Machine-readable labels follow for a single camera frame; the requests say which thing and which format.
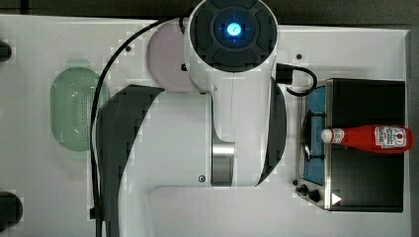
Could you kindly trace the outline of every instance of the red ketchup bottle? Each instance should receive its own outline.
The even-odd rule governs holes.
[[[384,154],[400,154],[413,145],[413,133],[399,125],[363,125],[331,128],[321,132],[325,143],[337,143],[360,150]]]

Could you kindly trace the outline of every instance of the electrical cord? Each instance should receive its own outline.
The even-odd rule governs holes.
[[[186,30],[185,25],[183,23],[184,19],[185,19],[184,17],[179,18],[179,28],[183,35],[185,34],[185,30]]]
[[[307,68],[304,68],[304,67],[292,66],[292,69],[307,73],[308,75],[310,75],[313,78],[313,83],[311,84],[310,89],[308,89],[306,91],[303,91],[301,93],[295,92],[292,89],[290,89],[289,87],[287,87],[287,92],[292,94],[293,96],[297,96],[297,97],[308,96],[317,87],[317,77],[316,77],[316,75],[314,74],[314,72],[312,72],[312,71],[310,71],[310,70],[308,70]]]
[[[150,24],[149,26],[141,29],[140,31],[138,31],[137,33],[132,35],[129,39],[127,39],[117,49],[117,51],[112,55],[111,59],[108,61],[104,70],[102,71],[101,76],[99,77],[99,81],[98,81],[98,84],[97,84],[96,90],[95,90],[95,95],[93,97],[92,114],[91,114],[91,117],[90,117],[90,134],[91,134],[91,137],[93,137],[92,136],[93,124],[94,124],[95,118],[96,118],[96,111],[98,109],[98,102],[99,102],[99,96],[100,96],[100,92],[101,92],[101,89],[102,89],[102,85],[105,81],[105,77],[106,77],[109,69],[111,68],[112,64],[115,62],[117,57],[121,54],[121,52],[124,49],[126,49],[126,47],[129,46],[129,44],[131,42],[133,42],[136,38],[138,38],[142,34],[148,32],[152,28],[157,27],[160,24],[163,24],[163,23],[168,22],[170,20],[173,20],[173,18],[159,20],[159,21],[157,21],[153,24]],[[103,211],[102,211],[102,201],[101,201],[101,197],[99,195],[98,166],[97,166],[96,160],[95,160],[95,152],[93,150],[93,139],[92,138],[90,139],[90,164],[91,164],[91,167],[92,167],[92,186],[93,186],[93,208],[90,209],[90,217],[96,219],[96,237],[102,237],[102,225],[103,225],[103,217],[104,216],[103,216]]]

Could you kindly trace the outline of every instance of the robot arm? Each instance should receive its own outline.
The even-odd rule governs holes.
[[[185,32],[186,65],[201,93],[129,86],[100,110],[108,236],[153,236],[149,195],[158,187],[252,187],[272,172],[287,131],[271,79],[277,37],[260,1],[203,1]]]

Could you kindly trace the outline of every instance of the white table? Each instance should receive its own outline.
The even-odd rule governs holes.
[[[151,21],[0,16],[0,39],[13,57],[0,64],[0,189],[24,202],[24,218],[9,236],[94,236],[87,152],[71,152],[53,138],[49,87],[64,69],[86,59],[102,71],[112,52]],[[280,27],[281,62],[331,77],[405,80],[406,31]],[[141,52],[147,38],[113,66],[114,94],[128,83],[152,84]],[[302,60],[295,59],[301,53]],[[152,209],[158,236],[410,236],[408,160],[402,213],[327,212],[296,196],[298,100],[286,95],[288,142],[269,182],[247,189],[158,189]]]

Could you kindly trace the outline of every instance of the white bottle cap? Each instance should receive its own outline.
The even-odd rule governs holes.
[[[330,143],[332,141],[332,130],[324,129],[321,131],[321,139],[324,143]]]

